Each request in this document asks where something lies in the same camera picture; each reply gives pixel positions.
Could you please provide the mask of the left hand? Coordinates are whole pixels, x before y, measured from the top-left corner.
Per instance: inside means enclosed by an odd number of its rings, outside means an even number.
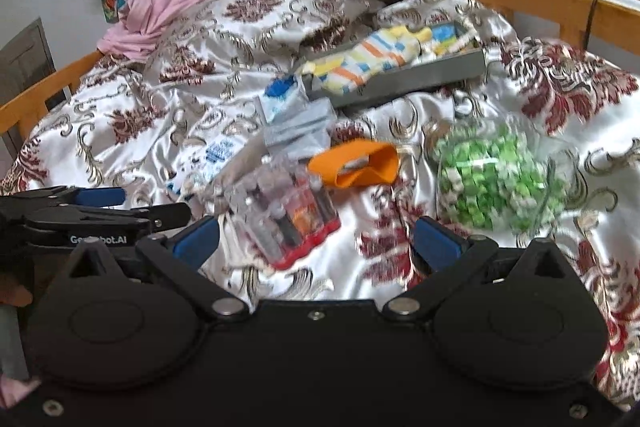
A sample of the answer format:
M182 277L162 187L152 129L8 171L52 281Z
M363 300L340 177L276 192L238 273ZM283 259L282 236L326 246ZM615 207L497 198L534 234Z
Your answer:
M24 308L32 303L32 292L29 291L14 274L0 275L0 303L2 305Z

